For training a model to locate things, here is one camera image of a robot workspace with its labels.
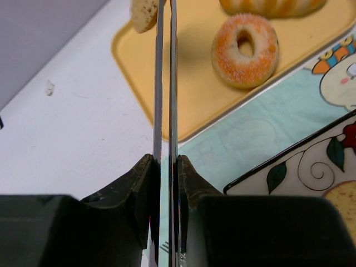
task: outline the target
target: cartoon eye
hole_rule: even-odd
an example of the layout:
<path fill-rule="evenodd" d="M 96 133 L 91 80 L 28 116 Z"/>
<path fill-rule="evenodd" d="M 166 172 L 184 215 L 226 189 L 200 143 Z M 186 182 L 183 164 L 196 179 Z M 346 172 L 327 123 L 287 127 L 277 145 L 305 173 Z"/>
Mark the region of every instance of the cartoon eye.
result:
<path fill-rule="evenodd" d="M 341 46 L 348 46 L 349 44 L 352 43 L 352 39 L 353 39 L 353 37 L 352 37 L 352 35 L 351 35 L 351 36 L 347 37 L 345 40 L 342 40 L 342 41 L 340 42 L 340 45 L 341 45 Z"/>
<path fill-rule="evenodd" d="M 350 76 L 351 78 L 356 77 L 356 63 L 351 64 L 347 70 L 346 73 L 348 76 Z"/>
<path fill-rule="evenodd" d="M 320 56 L 320 60 L 328 60 L 329 58 L 332 57 L 332 55 L 333 55 L 333 50 L 329 50 L 328 52 Z"/>

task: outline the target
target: green leaf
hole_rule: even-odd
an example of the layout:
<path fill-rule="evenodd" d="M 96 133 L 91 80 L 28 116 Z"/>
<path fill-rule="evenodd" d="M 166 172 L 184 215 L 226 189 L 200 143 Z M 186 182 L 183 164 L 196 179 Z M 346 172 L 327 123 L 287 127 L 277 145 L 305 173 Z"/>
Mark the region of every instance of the green leaf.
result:
<path fill-rule="evenodd" d="M 327 148 L 329 159 L 344 172 L 344 147 L 341 142 L 333 137 Z"/>
<path fill-rule="evenodd" d="M 269 170 L 267 174 L 267 185 L 268 185 L 268 194 L 270 195 L 273 190 L 280 185 L 280 183 L 284 180 L 285 175 L 287 174 L 287 166 L 285 161 L 274 166 Z"/>

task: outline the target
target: red flower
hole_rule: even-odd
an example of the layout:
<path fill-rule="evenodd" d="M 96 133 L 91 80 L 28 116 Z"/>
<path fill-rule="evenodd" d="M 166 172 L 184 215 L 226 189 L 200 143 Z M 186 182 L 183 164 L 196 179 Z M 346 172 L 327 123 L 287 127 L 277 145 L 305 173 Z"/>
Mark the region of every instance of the red flower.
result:
<path fill-rule="evenodd" d="M 356 124 L 350 124 L 345 126 L 343 132 L 346 137 L 342 141 L 342 145 L 345 148 L 351 147 L 356 154 Z"/>

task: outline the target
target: donut hole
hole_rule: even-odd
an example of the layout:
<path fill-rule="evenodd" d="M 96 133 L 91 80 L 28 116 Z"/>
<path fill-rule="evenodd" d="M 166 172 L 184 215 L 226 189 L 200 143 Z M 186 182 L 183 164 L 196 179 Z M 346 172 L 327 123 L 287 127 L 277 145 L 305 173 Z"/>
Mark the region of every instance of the donut hole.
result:
<path fill-rule="evenodd" d="M 252 57 L 254 55 L 254 44 L 252 36 L 248 31 L 241 31 L 236 41 L 238 42 L 238 48 L 241 54 L 246 57 Z"/>

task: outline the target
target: cartoon pink nose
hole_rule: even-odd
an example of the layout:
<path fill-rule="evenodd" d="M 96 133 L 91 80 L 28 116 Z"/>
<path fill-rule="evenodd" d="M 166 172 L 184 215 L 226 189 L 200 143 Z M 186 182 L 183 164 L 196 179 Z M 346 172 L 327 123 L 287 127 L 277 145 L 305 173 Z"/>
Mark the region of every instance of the cartoon pink nose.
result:
<path fill-rule="evenodd" d="M 340 83 L 341 83 L 342 85 L 344 85 L 344 84 L 347 83 L 348 81 L 349 81 L 349 78 L 343 78 Z"/>

